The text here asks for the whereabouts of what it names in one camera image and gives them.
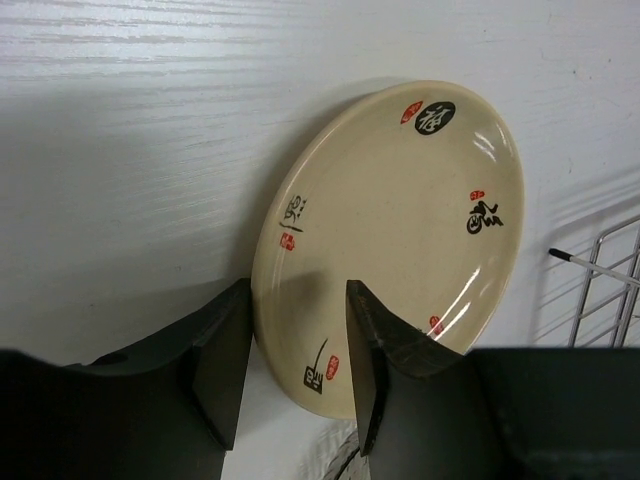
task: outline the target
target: beige plate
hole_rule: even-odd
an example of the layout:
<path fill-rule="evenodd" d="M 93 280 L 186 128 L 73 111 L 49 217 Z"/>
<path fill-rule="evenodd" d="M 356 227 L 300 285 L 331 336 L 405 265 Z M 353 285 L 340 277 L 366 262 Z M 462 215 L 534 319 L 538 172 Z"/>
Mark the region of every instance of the beige plate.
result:
<path fill-rule="evenodd" d="M 466 351 L 513 269 L 523 197 L 505 124 L 462 87 L 401 85 L 336 118 L 284 181 L 253 265 L 256 338 L 284 391 L 354 418 L 347 279 Z"/>

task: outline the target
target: red leaf-shaped mark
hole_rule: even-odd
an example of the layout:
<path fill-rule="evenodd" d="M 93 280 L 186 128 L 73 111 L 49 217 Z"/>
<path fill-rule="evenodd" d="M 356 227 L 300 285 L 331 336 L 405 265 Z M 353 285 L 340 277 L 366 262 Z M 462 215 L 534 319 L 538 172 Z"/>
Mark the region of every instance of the red leaf-shaped mark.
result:
<path fill-rule="evenodd" d="M 471 199 L 472 202 L 482 197 L 484 197 L 484 192 L 482 190 L 474 190 L 469 194 L 469 198 Z"/>
<path fill-rule="evenodd" d="M 333 377 L 335 377 L 336 373 L 338 372 L 339 366 L 340 366 L 340 359 L 335 355 L 331 355 L 331 358 L 329 359 L 329 363 L 327 364 L 327 373 L 325 374 L 325 376 L 327 377 L 327 380 L 333 380 Z"/>
<path fill-rule="evenodd" d="M 407 123 L 409 120 L 411 120 L 411 117 L 413 117 L 416 113 L 418 113 L 418 110 L 420 110 L 420 107 L 422 107 L 422 101 L 409 105 L 407 109 L 404 111 L 404 113 L 402 114 L 400 125 L 402 125 L 403 123 Z"/>
<path fill-rule="evenodd" d="M 435 315 L 429 319 L 429 325 L 433 329 L 433 333 L 436 335 L 440 335 L 444 331 L 444 327 L 442 326 L 442 322 L 440 321 L 440 317 L 436 317 Z"/>
<path fill-rule="evenodd" d="M 282 237 L 280 237 L 280 246 L 282 248 L 286 248 L 289 251 L 292 251 L 294 248 L 296 248 L 296 242 L 293 239 L 293 235 L 286 232 L 283 233 Z"/>

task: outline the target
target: dish rack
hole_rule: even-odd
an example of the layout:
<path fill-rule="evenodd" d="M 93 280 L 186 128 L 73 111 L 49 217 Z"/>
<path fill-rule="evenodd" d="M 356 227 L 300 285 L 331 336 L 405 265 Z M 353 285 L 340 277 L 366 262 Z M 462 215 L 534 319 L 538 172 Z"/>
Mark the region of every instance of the dish rack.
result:
<path fill-rule="evenodd" d="M 637 229 L 637 233 L 633 241 L 633 249 L 631 251 L 624 249 L 622 253 L 619 252 L 620 249 L 616 249 L 615 259 L 608 259 L 606 266 L 601 265 L 599 262 L 605 261 L 601 255 L 603 245 L 622 234 L 633 234 L 634 228 Z M 586 269 L 567 342 L 568 346 L 624 347 L 637 343 L 640 336 L 635 338 L 629 333 L 640 318 L 640 315 L 636 314 L 640 290 L 640 215 L 599 232 L 593 241 L 588 261 L 553 248 L 549 253 Z M 625 266 L 626 272 L 620 271 Z M 600 277 L 606 277 L 610 282 L 610 291 L 605 296 L 597 295 L 596 290 L 599 289 L 593 288 L 595 281 Z M 616 301 L 615 314 L 605 314 L 605 309 L 615 306 Z M 588 325 L 587 319 L 596 317 L 600 318 L 595 322 L 595 326 Z"/>

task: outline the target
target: black oval emblem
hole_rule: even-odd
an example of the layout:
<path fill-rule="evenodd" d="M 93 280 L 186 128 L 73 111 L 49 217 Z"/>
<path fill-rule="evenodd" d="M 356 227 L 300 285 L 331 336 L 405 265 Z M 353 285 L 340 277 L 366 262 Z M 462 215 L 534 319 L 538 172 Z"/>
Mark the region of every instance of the black oval emblem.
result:
<path fill-rule="evenodd" d="M 452 102 L 432 103 L 416 117 L 416 130 L 421 135 L 432 135 L 442 130 L 455 114 Z"/>

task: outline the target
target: white wooden surface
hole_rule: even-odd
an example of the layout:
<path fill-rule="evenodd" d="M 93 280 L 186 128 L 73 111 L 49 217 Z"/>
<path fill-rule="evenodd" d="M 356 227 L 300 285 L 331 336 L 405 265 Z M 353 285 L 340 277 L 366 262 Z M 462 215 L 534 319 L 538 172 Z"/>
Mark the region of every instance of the white wooden surface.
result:
<path fill-rule="evenodd" d="M 0 343 L 55 362 L 247 275 L 304 145 L 407 80 L 477 91 L 519 146 L 521 255 L 482 343 L 557 343 L 580 272 L 545 249 L 638 211 L 632 0 L 2 0 L 0 48 Z M 225 480 L 308 478 L 327 425 L 254 357 Z"/>

